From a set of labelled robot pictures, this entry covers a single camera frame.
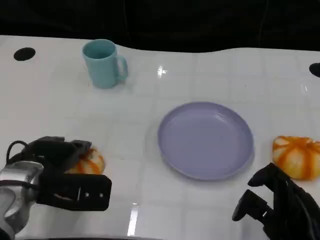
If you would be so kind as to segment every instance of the white table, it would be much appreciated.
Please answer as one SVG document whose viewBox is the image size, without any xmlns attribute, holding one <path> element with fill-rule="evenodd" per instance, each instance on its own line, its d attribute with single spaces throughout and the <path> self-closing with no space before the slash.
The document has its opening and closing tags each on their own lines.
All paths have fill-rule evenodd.
<svg viewBox="0 0 320 240">
<path fill-rule="evenodd" d="M 231 215 L 249 178 L 272 160 L 275 136 L 320 140 L 320 78 L 308 70 L 320 62 L 320 53 L 255 48 L 173 53 L 119 46 L 128 62 L 127 83 L 101 90 L 86 71 L 81 54 L 86 42 L 0 36 L 0 167 L 11 141 L 66 136 L 98 146 L 113 183 L 107 211 L 35 205 L 18 237 L 266 239 L 258 222 L 232 222 Z M 34 48 L 35 56 L 14 60 L 23 47 Z M 161 160 L 158 124 L 169 110 L 190 101 L 223 104 L 248 122 L 255 160 L 247 171 L 224 181 L 198 182 Z M 299 183 L 320 204 L 319 184 Z M 254 191 L 272 205 L 266 187 Z"/>
</svg>

